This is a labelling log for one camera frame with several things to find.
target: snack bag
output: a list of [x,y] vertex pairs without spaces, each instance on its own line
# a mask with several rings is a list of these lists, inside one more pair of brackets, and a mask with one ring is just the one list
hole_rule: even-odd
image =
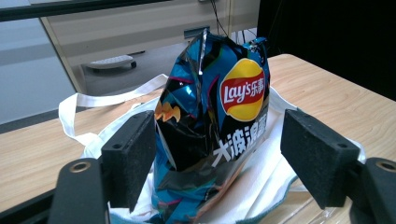
[[263,141],[270,86],[264,41],[240,46],[203,31],[178,56],[155,109],[157,220],[192,223]]

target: blue chip bag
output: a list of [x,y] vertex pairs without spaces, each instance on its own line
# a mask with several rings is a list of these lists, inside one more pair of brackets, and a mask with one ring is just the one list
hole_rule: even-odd
[[262,141],[270,86],[264,42],[240,46],[205,30],[178,56],[155,110],[157,220],[192,223]]

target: wire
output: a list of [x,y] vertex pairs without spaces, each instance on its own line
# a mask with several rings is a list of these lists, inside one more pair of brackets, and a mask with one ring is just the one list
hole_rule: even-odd
[[217,26],[218,26],[218,35],[220,35],[219,33],[219,27],[221,28],[221,30],[224,32],[224,34],[227,35],[227,32],[225,32],[224,28],[222,27],[220,21],[219,21],[219,17],[218,17],[218,10],[216,8],[216,0],[210,0],[210,3],[212,3],[212,7],[213,7],[213,11],[215,12],[215,16],[216,16],[216,22],[217,22]]
[[247,40],[245,39],[245,31],[242,31],[242,37],[244,38],[244,44],[247,42]]
[[283,13],[282,6],[283,6],[283,0],[280,0],[279,5],[276,10],[274,20],[271,24],[270,31],[267,36],[268,41],[269,41],[268,52],[270,53],[273,51],[275,55],[283,53],[283,50],[276,45],[277,36],[279,35],[278,26],[280,24],[280,18],[282,16],[281,14]]
[[251,32],[257,38],[257,35],[253,31],[251,31],[249,29],[247,29],[247,31]]

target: bag strap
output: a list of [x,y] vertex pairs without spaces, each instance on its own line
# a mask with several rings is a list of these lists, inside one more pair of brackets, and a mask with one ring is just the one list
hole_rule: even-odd
[[64,133],[70,138],[79,141],[82,145],[87,146],[94,138],[97,138],[98,135],[95,133],[84,133],[81,135],[76,135],[74,123],[77,106],[98,107],[121,104],[123,102],[132,100],[139,96],[146,95],[152,91],[159,89],[166,83],[167,79],[168,76],[161,74],[154,77],[142,86],[138,87],[134,91],[129,91],[119,95],[90,96],[78,92],[75,93],[74,95],[66,98],[59,104],[59,120],[61,121],[64,128]]
[[286,109],[298,110],[296,105],[292,105],[287,100],[285,100],[274,87],[270,87],[270,103],[269,107],[273,108],[278,113],[285,113]]

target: table surface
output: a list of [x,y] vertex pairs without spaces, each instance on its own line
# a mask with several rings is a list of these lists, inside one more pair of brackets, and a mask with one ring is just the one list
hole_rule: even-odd
[[[367,157],[396,161],[396,102],[366,90],[292,55],[269,59],[271,85],[289,102],[345,137],[360,142]],[[122,105],[76,115],[76,132],[99,133],[132,104],[161,94],[157,90]],[[44,123],[0,134],[0,211],[55,188],[60,169],[77,159],[83,145],[68,138],[61,122]],[[351,204],[327,211],[331,223],[349,223]],[[326,219],[309,193],[290,192],[264,223],[320,223]]]

